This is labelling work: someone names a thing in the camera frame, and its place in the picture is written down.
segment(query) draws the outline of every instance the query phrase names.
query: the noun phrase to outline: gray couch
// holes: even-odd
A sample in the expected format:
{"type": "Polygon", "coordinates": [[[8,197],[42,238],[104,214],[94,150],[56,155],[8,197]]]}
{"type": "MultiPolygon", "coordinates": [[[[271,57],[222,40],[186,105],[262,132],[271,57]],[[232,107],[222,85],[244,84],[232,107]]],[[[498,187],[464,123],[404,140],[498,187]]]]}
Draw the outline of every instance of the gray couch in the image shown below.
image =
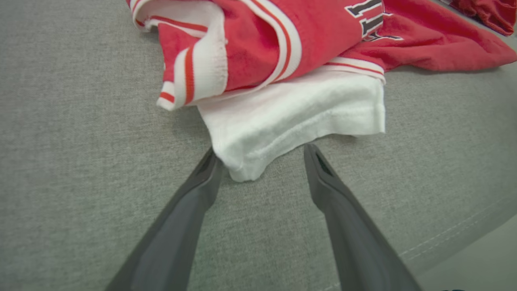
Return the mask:
{"type": "MultiPolygon", "coordinates": [[[[155,106],[158,36],[124,1],[9,1],[0,19],[0,290],[100,290],[208,132],[155,106]]],[[[387,134],[316,144],[420,274],[517,213],[517,63],[386,79],[387,134]]],[[[339,289],[305,175],[301,148],[256,182],[225,174],[189,290],[339,289]]]]}

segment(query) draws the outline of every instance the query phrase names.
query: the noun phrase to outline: pile of clothes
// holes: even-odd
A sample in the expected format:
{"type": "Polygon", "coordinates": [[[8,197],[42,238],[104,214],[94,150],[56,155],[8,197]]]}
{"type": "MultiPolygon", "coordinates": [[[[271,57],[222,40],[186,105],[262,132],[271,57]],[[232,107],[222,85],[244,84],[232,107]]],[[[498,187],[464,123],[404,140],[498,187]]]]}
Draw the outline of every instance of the pile of clothes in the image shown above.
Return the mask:
{"type": "Polygon", "coordinates": [[[517,60],[496,35],[430,0],[127,2],[140,30],[158,27],[158,106],[197,106],[236,181],[324,135],[383,133],[389,70],[517,60]]]}

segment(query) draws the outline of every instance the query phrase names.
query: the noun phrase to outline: white fabric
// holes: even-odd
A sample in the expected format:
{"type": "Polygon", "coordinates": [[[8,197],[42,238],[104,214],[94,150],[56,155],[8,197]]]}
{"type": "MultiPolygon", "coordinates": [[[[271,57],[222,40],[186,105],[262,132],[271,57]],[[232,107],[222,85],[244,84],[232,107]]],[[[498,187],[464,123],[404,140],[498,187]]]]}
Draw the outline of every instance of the white fabric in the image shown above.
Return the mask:
{"type": "Polygon", "coordinates": [[[256,180],[276,157],[329,134],[383,133],[380,79],[316,70],[258,92],[198,104],[217,156],[238,182],[256,180]]]}

